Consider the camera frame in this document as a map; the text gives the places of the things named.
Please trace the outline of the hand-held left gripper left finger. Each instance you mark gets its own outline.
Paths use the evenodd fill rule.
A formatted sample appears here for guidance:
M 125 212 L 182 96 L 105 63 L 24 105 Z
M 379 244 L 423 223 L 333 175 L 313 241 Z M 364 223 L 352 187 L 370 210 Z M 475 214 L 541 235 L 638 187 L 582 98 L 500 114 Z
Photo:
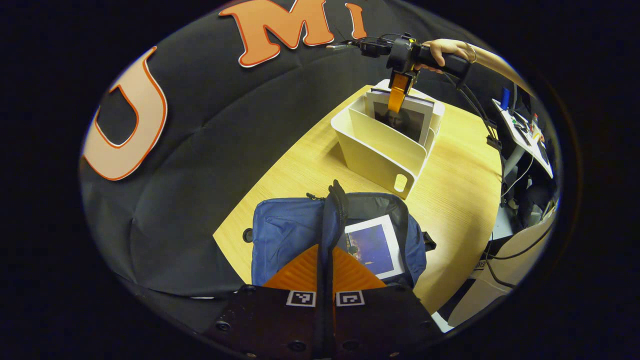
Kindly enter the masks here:
M 325 354 L 324 294 L 317 244 L 264 285 L 231 296 L 203 336 L 247 360 L 315 360 Z

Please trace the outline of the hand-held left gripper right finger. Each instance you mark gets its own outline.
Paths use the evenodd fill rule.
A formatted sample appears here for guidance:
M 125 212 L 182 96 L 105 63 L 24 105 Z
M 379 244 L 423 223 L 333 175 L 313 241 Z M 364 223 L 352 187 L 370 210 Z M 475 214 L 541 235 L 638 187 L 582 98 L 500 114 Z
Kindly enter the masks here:
M 332 360 L 416 360 L 442 332 L 413 289 L 385 284 L 341 248 L 331 251 Z

